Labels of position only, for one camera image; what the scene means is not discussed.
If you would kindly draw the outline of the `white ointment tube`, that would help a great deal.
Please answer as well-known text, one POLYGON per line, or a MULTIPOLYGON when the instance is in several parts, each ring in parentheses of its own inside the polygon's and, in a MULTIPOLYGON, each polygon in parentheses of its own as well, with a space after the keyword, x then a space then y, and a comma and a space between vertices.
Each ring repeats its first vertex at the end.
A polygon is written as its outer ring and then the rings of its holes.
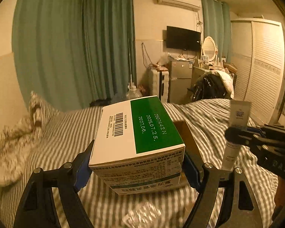
POLYGON ((221 169, 231 171, 241 144, 239 133, 248 127, 251 103, 248 101, 231 100, 229 126, 225 131, 226 147, 224 151, 221 169))

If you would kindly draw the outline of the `silver foil blister pack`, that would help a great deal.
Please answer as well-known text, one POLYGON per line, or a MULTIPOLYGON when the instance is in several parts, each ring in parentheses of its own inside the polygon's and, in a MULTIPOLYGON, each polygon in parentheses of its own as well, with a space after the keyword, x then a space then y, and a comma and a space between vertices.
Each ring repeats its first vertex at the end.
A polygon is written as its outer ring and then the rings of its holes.
POLYGON ((126 227, 143 227, 149 228, 160 220, 162 211, 152 203, 145 201, 142 202, 132 210, 130 210, 123 218, 122 223, 126 227))

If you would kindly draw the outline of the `white green medicine box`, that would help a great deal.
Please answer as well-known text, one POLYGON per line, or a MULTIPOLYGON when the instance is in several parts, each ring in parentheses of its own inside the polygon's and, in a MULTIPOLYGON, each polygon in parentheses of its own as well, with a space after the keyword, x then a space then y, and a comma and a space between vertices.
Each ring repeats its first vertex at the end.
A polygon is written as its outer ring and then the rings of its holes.
POLYGON ((116 194, 181 186, 185 144, 157 96, 102 108, 89 168, 116 194))

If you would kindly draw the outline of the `open cardboard box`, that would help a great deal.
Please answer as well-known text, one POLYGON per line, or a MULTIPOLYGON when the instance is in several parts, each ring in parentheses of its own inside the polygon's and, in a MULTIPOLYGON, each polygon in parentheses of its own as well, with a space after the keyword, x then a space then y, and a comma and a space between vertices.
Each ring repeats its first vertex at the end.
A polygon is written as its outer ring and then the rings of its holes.
POLYGON ((199 148, 186 121, 180 120, 174 121, 173 123, 185 144, 182 170, 187 178, 189 185, 192 188, 199 188, 204 176, 202 168, 204 162, 199 152, 199 148))

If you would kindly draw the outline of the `black jacket on chair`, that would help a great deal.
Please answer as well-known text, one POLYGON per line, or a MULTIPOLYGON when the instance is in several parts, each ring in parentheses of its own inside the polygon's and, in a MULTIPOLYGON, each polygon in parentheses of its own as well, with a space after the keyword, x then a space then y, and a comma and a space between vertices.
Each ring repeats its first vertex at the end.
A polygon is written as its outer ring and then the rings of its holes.
POLYGON ((231 99, 221 77, 215 74, 200 77, 190 90, 192 102, 202 99, 231 99))

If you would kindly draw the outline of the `grey checkered bed cover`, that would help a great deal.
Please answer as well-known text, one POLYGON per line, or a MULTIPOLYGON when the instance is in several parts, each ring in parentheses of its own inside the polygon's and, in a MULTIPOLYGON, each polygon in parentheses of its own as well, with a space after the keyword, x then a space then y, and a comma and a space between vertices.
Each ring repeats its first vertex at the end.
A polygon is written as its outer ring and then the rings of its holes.
MULTIPOLYGON (((204 162, 220 168, 226 144, 224 132, 229 122, 229 101, 205 99, 185 105, 166 103, 164 106, 172 120, 186 121, 204 162)), ((19 201, 32 171, 36 167, 44 170, 59 168, 84 151, 97 133, 101 108, 59 112, 43 101, 41 114, 41 139, 28 156, 23 175, 0 193, 0 221, 6 227, 13 226, 19 201)), ((278 178, 259 167, 256 161, 256 156, 247 147, 242 147, 236 165, 244 170, 253 189, 263 226, 269 227, 278 178)), ((167 192, 120 196, 96 175, 92 175, 87 186, 79 192, 95 227, 119 227, 122 218, 142 201, 149 201, 161 210, 156 227, 182 227, 187 217, 186 208, 194 203, 197 195, 193 188, 185 186, 167 192)))

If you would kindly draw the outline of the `silver mini fridge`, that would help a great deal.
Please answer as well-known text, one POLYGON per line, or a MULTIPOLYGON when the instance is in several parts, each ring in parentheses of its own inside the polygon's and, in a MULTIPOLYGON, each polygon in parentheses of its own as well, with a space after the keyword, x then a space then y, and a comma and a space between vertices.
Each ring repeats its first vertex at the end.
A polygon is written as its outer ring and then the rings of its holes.
POLYGON ((191 76, 191 62, 176 60, 169 62, 169 103, 183 105, 189 102, 188 88, 191 85, 191 76))

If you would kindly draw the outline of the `white louvered wardrobe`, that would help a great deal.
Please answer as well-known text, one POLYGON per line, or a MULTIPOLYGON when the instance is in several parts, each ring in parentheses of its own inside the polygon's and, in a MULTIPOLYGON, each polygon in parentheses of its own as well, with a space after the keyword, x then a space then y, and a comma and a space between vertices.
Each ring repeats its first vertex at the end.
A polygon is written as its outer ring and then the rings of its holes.
POLYGON ((237 68, 236 100, 251 102, 251 118, 267 124, 278 104, 285 68, 280 22, 241 18, 231 21, 231 63, 237 68))

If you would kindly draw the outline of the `white oval vanity mirror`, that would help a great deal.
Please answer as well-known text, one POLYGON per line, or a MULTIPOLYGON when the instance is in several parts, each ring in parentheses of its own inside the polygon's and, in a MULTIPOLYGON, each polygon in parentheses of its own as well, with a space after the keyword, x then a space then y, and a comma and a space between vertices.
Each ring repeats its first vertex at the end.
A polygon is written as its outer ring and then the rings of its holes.
POLYGON ((218 54, 218 47, 211 36, 207 36, 202 44, 202 59, 208 59, 209 62, 214 61, 218 54))

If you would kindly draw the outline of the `white suitcase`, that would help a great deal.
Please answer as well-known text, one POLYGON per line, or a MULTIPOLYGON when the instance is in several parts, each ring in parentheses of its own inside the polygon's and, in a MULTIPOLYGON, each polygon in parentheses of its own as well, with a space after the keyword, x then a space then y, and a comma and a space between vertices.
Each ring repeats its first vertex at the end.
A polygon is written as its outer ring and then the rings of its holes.
POLYGON ((153 68, 148 72, 151 96, 157 96, 161 102, 168 102, 169 72, 153 68))

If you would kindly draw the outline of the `checkered pillow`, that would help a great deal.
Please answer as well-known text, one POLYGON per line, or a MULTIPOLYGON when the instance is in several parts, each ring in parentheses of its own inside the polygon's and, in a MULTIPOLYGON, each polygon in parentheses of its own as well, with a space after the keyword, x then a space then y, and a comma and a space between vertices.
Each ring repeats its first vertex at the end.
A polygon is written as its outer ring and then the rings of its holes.
POLYGON ((29 115, 33 120, 35 128, 43 131, 49 121, 59 115, 60 111, 53 107, 49 102, 43 99, 40 95, 31 91, 29 100, 29 115))

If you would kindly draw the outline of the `clear water jug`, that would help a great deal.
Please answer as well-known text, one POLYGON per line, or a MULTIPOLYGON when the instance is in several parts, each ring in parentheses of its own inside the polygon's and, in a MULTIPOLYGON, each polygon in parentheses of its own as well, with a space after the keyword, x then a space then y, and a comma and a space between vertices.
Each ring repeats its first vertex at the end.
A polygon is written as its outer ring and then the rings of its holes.
POLYGON ((133 82, 132 74, 130 74, 129 84, 127 87, 127 93, 126 93, 125 97, 126 97, 126 100, 131 100, 131 99, 136 99, 136 98, 142 97, 142 93, 135 86, 135 84, 133 82))

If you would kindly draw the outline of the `small green window curtain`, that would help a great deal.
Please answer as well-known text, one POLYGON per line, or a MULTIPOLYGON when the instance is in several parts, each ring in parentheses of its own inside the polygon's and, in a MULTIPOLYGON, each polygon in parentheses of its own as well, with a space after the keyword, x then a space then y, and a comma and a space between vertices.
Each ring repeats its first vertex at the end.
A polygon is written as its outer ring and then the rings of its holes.
POLYGON ((218 46, 218 58, 231 59, 232 29, 229 5, 220 0, 201 0, 204 37, 211 36, 218 46))

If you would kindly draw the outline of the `large green curtain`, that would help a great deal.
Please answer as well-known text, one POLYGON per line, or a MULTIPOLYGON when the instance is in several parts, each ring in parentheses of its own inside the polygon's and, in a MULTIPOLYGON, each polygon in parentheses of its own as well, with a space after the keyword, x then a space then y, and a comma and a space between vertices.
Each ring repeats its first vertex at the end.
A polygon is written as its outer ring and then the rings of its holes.
POLYGON ((76 110, 121 98, 136 80, 133 0, 17 0, 12 49, 25 103, 31 92, 76 110))

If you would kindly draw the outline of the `black wall television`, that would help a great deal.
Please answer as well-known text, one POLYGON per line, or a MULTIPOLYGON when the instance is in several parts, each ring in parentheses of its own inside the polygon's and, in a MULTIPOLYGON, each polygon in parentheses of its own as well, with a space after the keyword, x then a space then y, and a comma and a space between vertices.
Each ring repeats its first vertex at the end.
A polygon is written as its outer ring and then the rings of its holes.
POLYGON ((167 26, 166 48, 199 51, 201 49, 201 33, 194 30, 167 26))

